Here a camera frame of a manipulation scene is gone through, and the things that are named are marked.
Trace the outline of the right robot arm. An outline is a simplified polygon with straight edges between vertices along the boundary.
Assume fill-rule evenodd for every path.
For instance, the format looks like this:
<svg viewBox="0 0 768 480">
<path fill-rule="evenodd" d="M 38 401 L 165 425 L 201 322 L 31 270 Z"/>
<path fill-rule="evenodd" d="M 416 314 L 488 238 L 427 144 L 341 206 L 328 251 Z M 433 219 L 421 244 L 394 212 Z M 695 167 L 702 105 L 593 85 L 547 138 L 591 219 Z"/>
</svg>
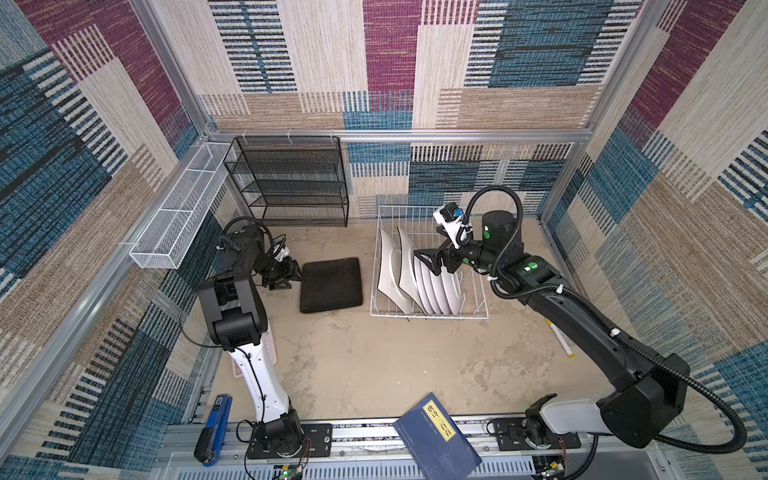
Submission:
<svg viewBox="0 0 768 480">
<path fill-rule="evenodd" d="M 498 297 L 529 306 L 573 340 L 614 389 L 595 399 L 558 401 L 549 394 L 537 400 L 522 422 L 532 447 L 549 446 L 557 434 L 612 435 L 635 448 L 661 440 L 662 430 L 684 407 L 690 368 L 682 358 L 663 357 L 637 342 L 571 289 L 549 262 L 526 253 L 513 213 L 484 214 L 481 239 L 474 238 L 467 215 L 454 203 L 433 217 L 445 239 L 437 248 L 416 251 L 423 266 L 442 274 L 467 265 L 486 275 Z"/>
</svg>

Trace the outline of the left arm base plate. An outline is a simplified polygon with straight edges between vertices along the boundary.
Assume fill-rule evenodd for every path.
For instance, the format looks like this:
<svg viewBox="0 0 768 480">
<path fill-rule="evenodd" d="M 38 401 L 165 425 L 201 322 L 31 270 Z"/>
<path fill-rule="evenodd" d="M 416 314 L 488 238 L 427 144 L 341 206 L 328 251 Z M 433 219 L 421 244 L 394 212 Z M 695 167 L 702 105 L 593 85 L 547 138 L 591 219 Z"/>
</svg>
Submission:
<svg viewBox="0 0 768 480">
<path fill-rule="evenodd" d="M 270 436 L 267 440 L 257 434 L 249 441 L 246 450 L 248 460 L 263 459 L 296 459 L 308 456 L 327 458 L 331 453 L 333 426 L 330 423 L 303 425 L 300 433 L 287 433 L 281 436 Z"/>
</svg>

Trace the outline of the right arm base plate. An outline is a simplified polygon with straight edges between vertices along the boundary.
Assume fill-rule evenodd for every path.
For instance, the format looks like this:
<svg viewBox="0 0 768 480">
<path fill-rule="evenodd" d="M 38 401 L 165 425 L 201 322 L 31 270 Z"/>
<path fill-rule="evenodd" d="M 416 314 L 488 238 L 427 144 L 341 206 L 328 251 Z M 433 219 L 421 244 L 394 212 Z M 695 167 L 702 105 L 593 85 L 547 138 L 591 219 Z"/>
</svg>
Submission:
<svg viewBox="0 0 768 480">
<path fill-rule="evenodd" d="M 570 450 L 582 446 L 577 434 L 556 434 L 539 420 L 525 417 L 494 418 L 486 432 L 501 451 Z"/>
</svg>

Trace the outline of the white square plate black rim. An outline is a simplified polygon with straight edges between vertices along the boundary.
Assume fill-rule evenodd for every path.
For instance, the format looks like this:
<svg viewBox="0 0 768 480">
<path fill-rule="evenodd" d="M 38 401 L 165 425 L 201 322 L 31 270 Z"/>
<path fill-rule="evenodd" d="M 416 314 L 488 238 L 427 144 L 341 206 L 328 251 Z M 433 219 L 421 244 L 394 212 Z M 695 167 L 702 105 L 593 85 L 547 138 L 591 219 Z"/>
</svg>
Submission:
<svg viewBox="0 0 768 480">
<path fill-rule="evenodd" d="M 401 250 L 392 237 L 379 230 L 381 239 L 381 262 L 377 289 L 391 300 L 404 314 L 414 312 L 413 300 L 399 287 L 401 273 Z"/>
</svg>

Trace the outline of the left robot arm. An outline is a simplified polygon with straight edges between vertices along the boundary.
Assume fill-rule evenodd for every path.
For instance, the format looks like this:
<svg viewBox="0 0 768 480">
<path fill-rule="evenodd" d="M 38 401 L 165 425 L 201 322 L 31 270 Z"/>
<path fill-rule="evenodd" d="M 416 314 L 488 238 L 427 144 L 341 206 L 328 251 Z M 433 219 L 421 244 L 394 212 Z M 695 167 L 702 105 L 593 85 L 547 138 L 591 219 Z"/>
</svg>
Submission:
<svg viewBox="0 0 768 480">
<path fill-rule="evenodd" d="M 265 352 L 269 333 L 265 306 L 253 277 L 268 290 L 289 289 L 302 280 L 283 237 L 252 216 L 229 221 L 217 249 L 225 266 L 196 288 L 208 335 L 238 365 L 251 395 L 255 422 L 249 443 L 281 457 L 298 454 L 305 442 L 297 411 Z"/>
</svg>

